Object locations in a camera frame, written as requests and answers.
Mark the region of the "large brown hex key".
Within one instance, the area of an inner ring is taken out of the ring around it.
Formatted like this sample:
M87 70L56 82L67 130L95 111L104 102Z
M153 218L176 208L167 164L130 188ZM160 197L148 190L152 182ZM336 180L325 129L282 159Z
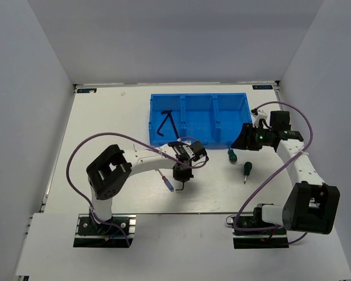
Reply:
M173 116L172 116L172 110L164 110L164 111L161 111L161 114L164 115L166 114L166 117L164 118L164 120L162 121L162 123L160 124L159 128L157 129L157 134L160 135L160 136L164 136L163 133L160 132L161 128L163 127L163 125L165 124L166 120L169 118L170 119L170 122L171 122L171 125L173 127L173 130L174 130L174 133L175 133L175 136L176 138L178 139L180 136L178 134L178 130L176 128L176 124L174 122L174 119L173 119Z

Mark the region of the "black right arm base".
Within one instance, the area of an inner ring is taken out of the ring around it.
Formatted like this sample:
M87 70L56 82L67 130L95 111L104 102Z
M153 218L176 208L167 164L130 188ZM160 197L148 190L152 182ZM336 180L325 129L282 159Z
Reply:
M283 206L258 204L252 213L226 218L232 228L235 249L281 249L288 248L287 231L283 227Z

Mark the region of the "small brown hex key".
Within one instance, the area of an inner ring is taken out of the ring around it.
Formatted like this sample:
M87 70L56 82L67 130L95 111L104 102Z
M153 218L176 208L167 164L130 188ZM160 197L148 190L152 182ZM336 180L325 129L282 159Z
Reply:
M173 123L171 111L163 111L162 114L165 115L165 117L157 129L157 134L164 137L170 133L171 129L173 128Z

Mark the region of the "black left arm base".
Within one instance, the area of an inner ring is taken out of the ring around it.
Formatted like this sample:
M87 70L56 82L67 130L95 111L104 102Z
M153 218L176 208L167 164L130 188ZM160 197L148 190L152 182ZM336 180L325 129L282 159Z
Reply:
M136 215L114 215L109 221L120 226L129 244L133 242ZM80 214L74 235L74 248L128 248L126 238L117 227L98 224L89 214Z

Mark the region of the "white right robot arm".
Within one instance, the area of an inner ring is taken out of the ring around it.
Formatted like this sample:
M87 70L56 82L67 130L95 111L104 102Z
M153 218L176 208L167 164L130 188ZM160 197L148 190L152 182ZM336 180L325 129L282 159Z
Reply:
M284 163L293 188L284 205L259 204L253 218L247 223L233 221L233 227L242 232L267 233L284 228L287 231L329 234L338 209L340 192L326 184L316 172L308 155L307 145L298 131L291 130L288 111L272 111L270 126L265 128L257 118L253 124L244 123L232 148L258 151L268 146L274 149Z

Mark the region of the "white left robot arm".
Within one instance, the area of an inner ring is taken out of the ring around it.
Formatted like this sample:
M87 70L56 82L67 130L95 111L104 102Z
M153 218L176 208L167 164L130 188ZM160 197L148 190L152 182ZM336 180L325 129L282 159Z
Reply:
M92 227L100 234L111 229L112 198L130 176L167 169L173 171L174 180L185 183L194 177L191 165L201 159L208 161L208 156L198 140L192 144L174 141L159 148L127 152L118 145L108 146L86 169L95 215Z

